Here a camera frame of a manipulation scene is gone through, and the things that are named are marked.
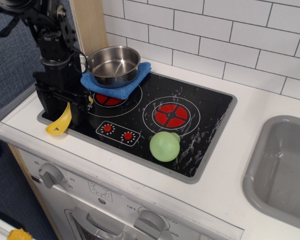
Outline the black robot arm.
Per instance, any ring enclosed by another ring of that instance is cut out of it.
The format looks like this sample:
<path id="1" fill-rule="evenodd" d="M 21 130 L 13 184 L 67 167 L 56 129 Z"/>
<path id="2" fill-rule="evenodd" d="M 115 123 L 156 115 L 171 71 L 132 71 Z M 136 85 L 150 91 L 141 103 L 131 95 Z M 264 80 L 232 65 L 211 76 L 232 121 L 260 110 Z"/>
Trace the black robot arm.
<path id="1" fill-rule="evenodd" d="M 51 116 L 69 104 L 70 123 L 78 126 L 87 115 L 90 94 L 81 84 L 80 57 L 84 53 L 74 46 L 76 30 L 64 6 L 59 0 L 0 0 L 0 13 L 13 17 L 0 31 L 0 38 L 23 21 L 39 47 L 44 71 L 32 75 L 44 111 Z"/>

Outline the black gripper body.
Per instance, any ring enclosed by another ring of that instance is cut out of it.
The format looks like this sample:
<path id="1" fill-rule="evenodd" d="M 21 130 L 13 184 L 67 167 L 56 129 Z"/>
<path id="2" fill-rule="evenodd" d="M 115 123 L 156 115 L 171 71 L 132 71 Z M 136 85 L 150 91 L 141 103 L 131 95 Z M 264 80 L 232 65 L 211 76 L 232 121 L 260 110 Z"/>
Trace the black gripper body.
<path id="1" fill-rule="evenodd" d="M 83 73 L 79 58 L 47 62 L 44 71 L 35 71 L 32 75 L 36 89 L 53 91 L 65 102 L 88 99 L 88 107 L 91 106 L 90 93 L 81 84 Z"/>

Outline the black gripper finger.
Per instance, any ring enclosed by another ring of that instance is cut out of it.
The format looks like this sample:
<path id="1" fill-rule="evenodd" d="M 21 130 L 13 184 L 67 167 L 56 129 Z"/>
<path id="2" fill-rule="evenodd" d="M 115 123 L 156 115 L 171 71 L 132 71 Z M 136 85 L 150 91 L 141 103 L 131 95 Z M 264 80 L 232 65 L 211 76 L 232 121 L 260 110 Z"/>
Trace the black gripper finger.
<path id="1" fill-rule="evenodd" d="M 67 102 L 50 90 L 36 89 L 37 96 L 49 117 L 60 116 L 67 107 Z"/>
<path id="2" fill-rule="evenodd" d="M 88 112 L 88 99 L 75 98 L 69 102 L 71 112 L 71 122 L 73 127 L 79 126 L 86 118 Z"/>

